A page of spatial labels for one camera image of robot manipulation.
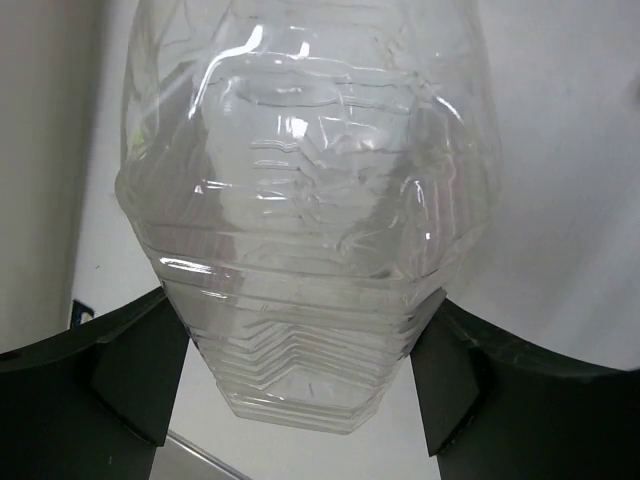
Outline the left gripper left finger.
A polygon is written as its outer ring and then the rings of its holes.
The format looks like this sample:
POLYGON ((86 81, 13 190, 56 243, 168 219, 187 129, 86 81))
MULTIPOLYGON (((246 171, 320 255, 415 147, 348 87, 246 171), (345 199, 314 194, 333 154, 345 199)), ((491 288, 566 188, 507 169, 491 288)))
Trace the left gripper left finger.
POLYGON ((189 343, 157 288, 1 356, 4 479, 147 479, 189 343))

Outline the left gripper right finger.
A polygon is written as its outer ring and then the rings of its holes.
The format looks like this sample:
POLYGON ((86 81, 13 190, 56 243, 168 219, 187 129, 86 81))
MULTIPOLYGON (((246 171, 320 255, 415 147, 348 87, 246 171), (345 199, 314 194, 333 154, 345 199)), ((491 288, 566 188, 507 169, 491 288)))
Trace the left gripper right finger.
POLYGON ((444 479, 635 479, 639 373, 528 342, 437 291, 411 352, 428 454, 444 479))

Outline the wide ribbed clear bottle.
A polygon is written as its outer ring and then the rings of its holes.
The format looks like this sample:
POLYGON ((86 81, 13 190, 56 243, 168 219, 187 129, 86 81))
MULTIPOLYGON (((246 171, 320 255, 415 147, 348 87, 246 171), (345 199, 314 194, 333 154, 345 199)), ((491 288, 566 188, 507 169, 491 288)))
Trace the wide ribbed clear bottle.
POLYGON ((239 417, 373 416, 490 221, 474 1, 142 1, 115 194, 239 417))

